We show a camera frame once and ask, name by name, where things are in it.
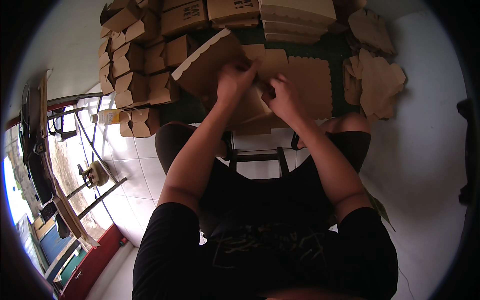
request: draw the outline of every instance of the cable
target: cable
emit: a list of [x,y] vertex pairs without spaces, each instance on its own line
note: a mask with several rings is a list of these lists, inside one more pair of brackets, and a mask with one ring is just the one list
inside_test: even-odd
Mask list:
[[408,281],[408,278],[405,276],[405,274],[403,274],[402,270],[400,270],[400,267],[398,267],[398,270],[403,275],[403,277],[405,277],[405,279],[407,280],[408,290],[410,292],[410,295],[412,295],[412,299],[415,300],[415,297],[413,296],[412,290],[410,289],[410,282]]

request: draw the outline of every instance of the white wall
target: white wall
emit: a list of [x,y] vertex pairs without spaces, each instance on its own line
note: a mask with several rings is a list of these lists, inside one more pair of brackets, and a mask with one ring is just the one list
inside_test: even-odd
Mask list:
[[[396,118],[372,126],[360,175],[387,209],[400,269],[422,300],[445,275],[463,228],[458,194],[466,184],[467,122],[456,104],[467,96],[453,46],[430,12],[404,16],[389,29],[408,81]],[[402,275],[394,299],[411,299]]]

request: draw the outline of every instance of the metal rod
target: metal rod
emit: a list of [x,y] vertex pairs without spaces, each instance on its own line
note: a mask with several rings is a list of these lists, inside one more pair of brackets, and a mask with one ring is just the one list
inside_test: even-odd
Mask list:
[[84,211],[82,211],[78,215],[78,219],[81,220],[84,216],[86,216],[92,209],[94,209],[95,206],[97,206],[97,204],[102,202],[103,199],[105,199],[108,195],[110,195],[110,193],[112,193],[116,188],[121,186],[125,181],[127,181],[127,179],[123,178],[122,180],[117,182],[114,186],[112,186],[108,191],[105,192],[105,194],[101,195],[100,198],[96,199],[95,202],[90,204]]
[[67,196],[67,200],[70,200],[73,196],[78,194],[79,191],[83,190],[84,187],[86,187],[87,184],[84,183],[82,186],[79,186],[75,191],[71,192],[70,195]]
[[110,172],[110,169],[108,168],[107,164],[103,161],[103,159],[100,157],[100,155],[98,155],[98,152],[95,150],[95,147],[93,147],[93,144],[90,141],[90,139],[88,138],[87,132],[85,131],[85,128],[82,124],[82,121],[80,121],[80,117],[78,116],[78,112],[75,112],[75,116],[77,117],[78,125],[80,125],[80,128],[82,128],[82,131],[85,134],[85,138],[87,139],[88,143],[92,147],[92,150],[95,152],[96,156],[98,157],[98,161],[102,165],[103,169],[105,169],[105,172],[107,172],[108,176],[110,178],[112,178],[114,183],[116,183],[116,184],[119,183],[119,181],[115,178],[115,176],[112,175],[112,172]]

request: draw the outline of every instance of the kraft paper box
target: kraft paper box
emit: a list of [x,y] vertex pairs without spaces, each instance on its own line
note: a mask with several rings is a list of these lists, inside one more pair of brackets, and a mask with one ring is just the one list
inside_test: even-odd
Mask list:
[[115,0],[105,4],[100,25],[113,32],[121,32],[140,19],[140,7],[135,0]]

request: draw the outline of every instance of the stack of boxes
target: stack of boxes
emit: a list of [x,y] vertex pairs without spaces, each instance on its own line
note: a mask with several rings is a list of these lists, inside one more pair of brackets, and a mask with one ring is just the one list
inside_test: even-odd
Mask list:
[[260,0],[267,42],[313,44],[335,23],[332,0]]

